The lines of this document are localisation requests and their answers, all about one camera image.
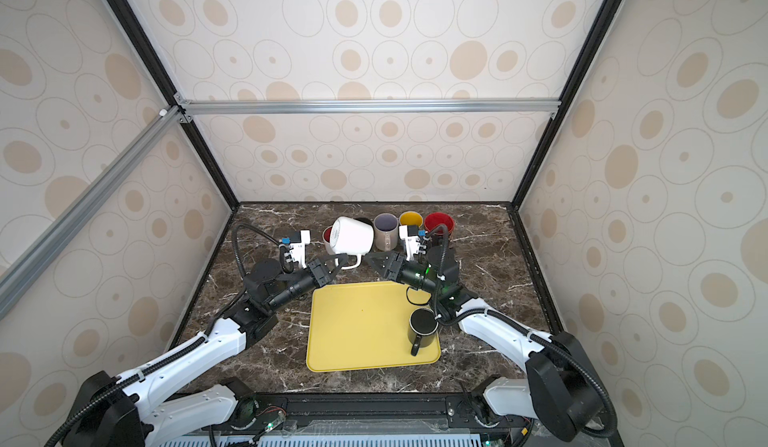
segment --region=yellow mug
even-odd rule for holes
[[[418,212],[403,212],[400,214],[400,225],[415,225],[421,227],[424,225],[424,218]]]

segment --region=metal grate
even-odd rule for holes
[[[250,439],[226,435],[216,447]],[[185,435],[160,447],[210,447],[206,435]],[[266,435],[258,447],[482,447],[479,434]]]

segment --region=black mug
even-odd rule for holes
[[[411,341],[411,355],[416,356],[418,349],[427,347],[437,337],[437,320],[435,313],[422,307],[411,313],[409,320],[411,328],[408,329],[408,340]]]

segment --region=yellow tray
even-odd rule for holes
[[[408,296],[415,303],[429,298],[416,290]],[[390,281],[341,283],[315,290],[306,366],[312,372],[330,372],[437,362],[437,338],[411,355],[408,320],[417,308],[406,299],[406,286]]]

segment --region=horizontal metal beam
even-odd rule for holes
[[[358,101],[183,101],[192,115],[352,114],[360,112],[556,112],[557,98],[395,99]]]
[[[168,127],[178,123],[179,108],[173,106],[165,110],[165,116],[157,116],[0,279],[0,319],[56,260],[104,202],[120,188],[125,178],[144,160]]]

